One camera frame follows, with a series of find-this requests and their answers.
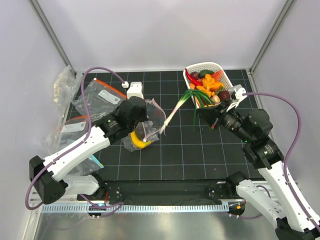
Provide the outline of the yellow toy banana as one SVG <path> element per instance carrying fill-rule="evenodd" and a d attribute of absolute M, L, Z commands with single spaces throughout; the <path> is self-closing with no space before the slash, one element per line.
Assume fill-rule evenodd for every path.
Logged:
<path fill-rule="evenodd" d="M 140 140 L 135 131 L 130 133 L 130 137 L 133 145 L 138 149 L 144 149 L 151 144 L 151 141 L 144 142 Z"/>

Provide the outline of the orange-zip bag upper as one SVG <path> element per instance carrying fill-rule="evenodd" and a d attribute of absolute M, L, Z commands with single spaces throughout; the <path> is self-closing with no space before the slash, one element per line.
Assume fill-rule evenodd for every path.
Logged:
<path fill-rule="evenodd" d="M 84 97 L 92 123 L 110 114 L 127 99 L 122 92 L 97 78 L 84 89 Z"/>

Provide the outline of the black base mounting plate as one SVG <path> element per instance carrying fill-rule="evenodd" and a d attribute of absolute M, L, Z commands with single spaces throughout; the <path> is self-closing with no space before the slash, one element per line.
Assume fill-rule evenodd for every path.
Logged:
<path fill-rule="evenodd" d="M 200 206 L 243 199 L 223 179 L 106 181 L 104 190 L 87 198 L 103 201 L 108 197 L 112 204 L 126 206 Z"/>

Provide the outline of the crumpled clear bag at wall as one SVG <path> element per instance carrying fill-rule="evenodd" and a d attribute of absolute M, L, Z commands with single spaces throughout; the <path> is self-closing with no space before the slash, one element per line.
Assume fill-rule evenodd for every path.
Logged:
<path fill-rule="evenodd" d="M 82 74 L 72 73 L 72 68 L 68 65 L 57 77 L 53 83 L 53 101 L 61 108 L 66 108 L 76 96 L 81 81 Z"/>

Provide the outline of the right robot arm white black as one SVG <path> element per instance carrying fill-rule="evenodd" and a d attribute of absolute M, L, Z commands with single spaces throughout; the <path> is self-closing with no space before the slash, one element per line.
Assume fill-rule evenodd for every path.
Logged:
<path fill-rule="evenodd" d="M 269 184 L 277 200 L 268 197 L 241 172 L 226 178 L 226 194 L 249 201 L 270 222 L 280 240 L 319 239 L 320 217 L 285 169 L 285 158 L 269 137 L 273 125 L 268 113 L 252 109 L 242 117 L 227 102 L 201 107 L 197 112 L 211 129 L 222 126 L 245 142 L 245 157 Z"/>

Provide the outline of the blue-zip clear bag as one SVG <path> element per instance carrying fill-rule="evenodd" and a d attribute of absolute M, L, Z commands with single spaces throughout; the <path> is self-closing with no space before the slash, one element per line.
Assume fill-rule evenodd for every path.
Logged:
<path fill-rule="evenodd" d="M 105 166 L 93 154 L 77 165 L 81 176 L 86 176 L 104 167 Z"/>

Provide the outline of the white perforated plastic basket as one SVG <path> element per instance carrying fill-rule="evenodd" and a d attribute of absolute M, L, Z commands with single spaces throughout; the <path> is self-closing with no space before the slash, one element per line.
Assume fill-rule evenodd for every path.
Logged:
<path fill-rule="evenodd" d="M 196 88 L 196 86 L 187 77 L 187 72 L 189 74 L 191 74 L 193 72 L 200 73 L 203 70 L 212 71 L 213 73 L 222 71 L 222 74 L 221 74 L 219 81 L 224 84 L 224 89 L 229 90 L 233 87 L 226 72 L 223 70 L 223 68 L 219 64 L 214 63 L 214 62 L 201 62 L 201 63 L 189 65 L 183 70 L 183 77 L 184 77 L 184 81 L 185 81 L 187 89 L 195 89 Z"/>

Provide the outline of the clear pink-dotted zip bag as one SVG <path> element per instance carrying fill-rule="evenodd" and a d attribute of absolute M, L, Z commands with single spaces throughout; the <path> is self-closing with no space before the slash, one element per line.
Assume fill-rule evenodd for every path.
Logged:
<path fill-rule="evenodd" d="M 133 132 L 143 141 L 151 141 L 151 144 L 160 140 L 160 128 L 164 124 L 167 116 L 160 105 L 153 99 L 146 99 L 146 113 L 148 120 L 140 122 Z M 124 148 L 129 152 L 134 152 L 139 149 L 132 143 L 130 134 L 121 140 Z"/>

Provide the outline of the orange-zip bag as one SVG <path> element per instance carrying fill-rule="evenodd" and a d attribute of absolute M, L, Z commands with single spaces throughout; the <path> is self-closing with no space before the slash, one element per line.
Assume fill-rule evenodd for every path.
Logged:
<path fill-rule="evenodd" d="M 122 92 L 97 78 L 84 89 L 84 97 L 92 123 L 110 114 L 127 99 Z"/>
<path fill-rule="evenodd" d="M 88 116 L 77 116 L 54 128 L 39 144 L 45 154 L 52 155 L 73 143 L 88 132 Z"/>

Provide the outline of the green toy scallion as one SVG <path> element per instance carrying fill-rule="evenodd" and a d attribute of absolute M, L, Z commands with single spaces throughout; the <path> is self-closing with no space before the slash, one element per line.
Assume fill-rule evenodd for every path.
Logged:
<path fill-rule="evenodd" d="M 177 102 L 177 104 L 175 105 L 174 109 L 172 110 L 172 112 L 170 113 L 170 115 L 166 118 L 166 120 L 164 121 L 162 127 L 160 128 L 159 133 L 160 134 L 164 134 L 165 133 L 165 129 L 166 127 L 169 125 L 170 121 L 172 120 L 172 118 L 174 117 L 174 115 L 176 114 L 176 112 L 182 107 L 182 105 L 184 105 L 191 97 L 193 97 L 194 99 L 198 99 L 198 102 L 200 104 L 200 107 L 204 107 L 209 106 L 209 105 L 213 105 L 213 101 L 212 99 L 204 92 L 202 92 L 201 90 L 198 89 L 188 89 L 186 90 L 181 98 L 179 99 L 179 101 Z"/>

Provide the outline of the orange-zip bag lower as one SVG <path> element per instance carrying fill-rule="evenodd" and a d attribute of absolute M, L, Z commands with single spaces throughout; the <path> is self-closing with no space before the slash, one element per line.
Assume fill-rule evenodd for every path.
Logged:
<path fill-rule="evenodd" d="M 88 132 L 88 116 L 77 116 L 54 128 L 39 144 L 45 154 L 52 155 L 73 143 Z"/>

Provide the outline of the orange toy bell pepper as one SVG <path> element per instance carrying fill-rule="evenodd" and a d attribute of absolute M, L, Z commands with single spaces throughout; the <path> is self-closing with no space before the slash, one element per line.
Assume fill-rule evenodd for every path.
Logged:
<path fill-rule="evenodd" d="M 200 90 L 208 97 L 213 97 L 225 89 L 225 85 L 220 82 L 221 76 L 206 74 L 202 79 L 202 85 L 197 85 L 196 90 Z"/>

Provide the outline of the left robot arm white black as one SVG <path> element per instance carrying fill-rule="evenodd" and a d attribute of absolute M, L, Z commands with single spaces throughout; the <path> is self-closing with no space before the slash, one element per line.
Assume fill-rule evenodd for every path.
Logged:
<path fill-rule="evenodd" d="M 88 132 L 62 150 L 45 158 L 38 155 L 29 160 L 30 187 L 34 188 L 45 205 L 66 194 L 90 195 L 101 200 L 106 188 L 96 177 L 67 176 L 78 164 L 94 153 L 127 137 L 138 123 L 146 121 L 146 101 L 133 96 L 124 100 L 114 111 L 95 123 L 88 123 Z"/>

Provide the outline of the perforated aluminium rail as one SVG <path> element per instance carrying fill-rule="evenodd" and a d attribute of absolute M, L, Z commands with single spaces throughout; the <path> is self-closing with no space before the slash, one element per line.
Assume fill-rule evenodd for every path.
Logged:
<path fill-rule="evenodd" d="M 53 203 L 44 205 L 42 213 L 103 213 L 114 211 L 117 206 L 100 209 L 89 203 Z M 116 213 L 201 213 L 201 212 L 228 212 L 228 203 L 216 205 L 177 205 L 177 206 L 152 206 L 152 205 L 123 205 Z"/>

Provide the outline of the red toy chili pepper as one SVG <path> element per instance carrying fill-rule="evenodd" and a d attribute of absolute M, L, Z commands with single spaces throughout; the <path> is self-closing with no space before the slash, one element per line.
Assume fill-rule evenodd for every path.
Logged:
<path fill-rule="evenodd" d="M 184 69 L 185 74 L 187 76 L 187 79 L 194 84 L 195 86 L 203 86 L 202 82 L 198 81 L 197 79 L 195 79 L 192 75 L 189 74 L 187 68 Z"/>

